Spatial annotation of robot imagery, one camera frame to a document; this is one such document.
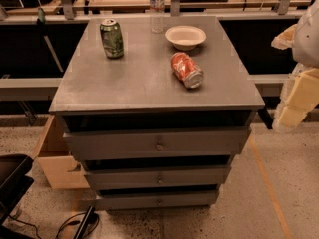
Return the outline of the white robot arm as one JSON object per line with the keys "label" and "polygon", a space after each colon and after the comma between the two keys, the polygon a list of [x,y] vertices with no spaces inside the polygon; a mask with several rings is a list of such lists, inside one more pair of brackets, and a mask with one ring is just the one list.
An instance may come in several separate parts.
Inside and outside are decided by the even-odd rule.
{"label": "white robot arm", "polygon": [[297,128],[319,104],[319,0],[271,42],[279,50],[292,49],[297,62],[284,82],[272,127],[277,132]]}

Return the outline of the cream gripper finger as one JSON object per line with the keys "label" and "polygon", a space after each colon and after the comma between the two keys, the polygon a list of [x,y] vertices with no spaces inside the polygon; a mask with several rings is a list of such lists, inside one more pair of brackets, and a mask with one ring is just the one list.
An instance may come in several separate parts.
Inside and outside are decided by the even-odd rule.
{"label": "cream gripper finger", "polygon": [[295,129],[318,104],[319,69],[298,63],[283,84],[272,127]]}
{"label": "cream gripper finger", "polygon": [[296,24],[290,26],[285,31],[276,36],[271,42],[273,48],[279,50],[285,50],[293,47],[294,34],[296,30]]}

